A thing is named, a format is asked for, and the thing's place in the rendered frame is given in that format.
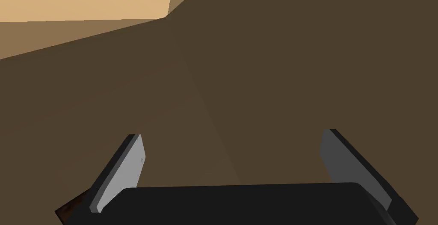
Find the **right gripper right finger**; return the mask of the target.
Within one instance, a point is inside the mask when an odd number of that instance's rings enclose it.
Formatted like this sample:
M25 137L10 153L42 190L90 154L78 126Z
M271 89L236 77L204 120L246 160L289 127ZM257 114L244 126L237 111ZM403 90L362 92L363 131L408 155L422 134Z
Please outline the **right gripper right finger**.
M386 224L416 224L416 213L336 129L323 132L319 154L334 183L356 183Z

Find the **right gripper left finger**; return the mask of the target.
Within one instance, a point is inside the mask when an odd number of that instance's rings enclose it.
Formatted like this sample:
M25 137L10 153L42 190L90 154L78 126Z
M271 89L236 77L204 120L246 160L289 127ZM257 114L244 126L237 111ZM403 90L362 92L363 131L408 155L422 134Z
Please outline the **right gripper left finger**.
M140 134L130 134L92 185L89 209L101 213L122 190L136 188L146 159Z

